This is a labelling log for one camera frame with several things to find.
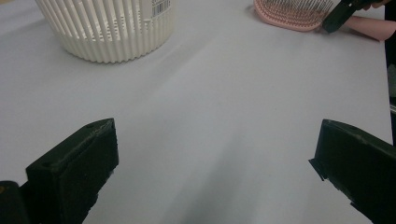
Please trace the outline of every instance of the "black tool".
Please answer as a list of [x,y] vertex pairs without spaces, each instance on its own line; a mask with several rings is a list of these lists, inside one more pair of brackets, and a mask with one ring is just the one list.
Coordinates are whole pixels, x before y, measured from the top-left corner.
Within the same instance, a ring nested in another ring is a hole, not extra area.
[[341,2],[324,19],[322,27],[328,33],[337,31],[356,10],[361,10],[374,2],[382,0],[341,0]]
[[0,181],[0,223],[82,223],[118,164],[114,119],[88,124],[29,165],[20,188]]
[[309,161],[374,224],[396,223],[396,148],[345,123],[323,120]]

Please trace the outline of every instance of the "white tabletop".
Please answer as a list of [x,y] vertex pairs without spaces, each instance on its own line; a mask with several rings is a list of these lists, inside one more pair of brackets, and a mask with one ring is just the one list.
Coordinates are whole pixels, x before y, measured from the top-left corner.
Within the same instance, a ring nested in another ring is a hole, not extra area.
[[120,165],[84,223],[371,223],[308,160],[323,119],[391,142],[384,44],[266,25],[250,0],[183,0],[159,49],[98,64],[66,53],[34,1],[0,5],[0,179],[23,184],[106,118]]

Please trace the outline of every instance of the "pink object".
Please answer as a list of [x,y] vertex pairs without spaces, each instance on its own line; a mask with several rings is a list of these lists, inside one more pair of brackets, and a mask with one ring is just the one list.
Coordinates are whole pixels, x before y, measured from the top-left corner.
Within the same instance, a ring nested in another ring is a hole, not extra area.
[[[319,28],[332,7],[331,0],[254,0],[258,16],[281,28],[308,32]],[[345,25],[379,41],[390,38],[395,21],[381,21],[352,16]]]
[[318,28],[332,7],[331,0],[254,0],[266,23],[300,32]]
[[389,39],[396,31],[396,21],[381,21],[357,16],[349,18],[345,25],[379,41]]

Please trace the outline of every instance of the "barcode label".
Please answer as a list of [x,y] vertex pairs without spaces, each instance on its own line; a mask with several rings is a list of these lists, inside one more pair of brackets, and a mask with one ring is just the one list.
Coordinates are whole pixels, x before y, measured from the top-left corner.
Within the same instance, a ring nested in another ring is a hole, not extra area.
[[152,17],[156,17],[163,13],[171,6],[171,0],[152,0]]

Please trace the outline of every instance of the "white ribbed container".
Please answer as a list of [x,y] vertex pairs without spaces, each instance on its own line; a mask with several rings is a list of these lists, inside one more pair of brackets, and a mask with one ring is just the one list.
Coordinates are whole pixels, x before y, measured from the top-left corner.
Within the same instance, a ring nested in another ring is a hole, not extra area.
[[174,0],[35,0],[70,53],[115,63],[145,55],[174,29]]

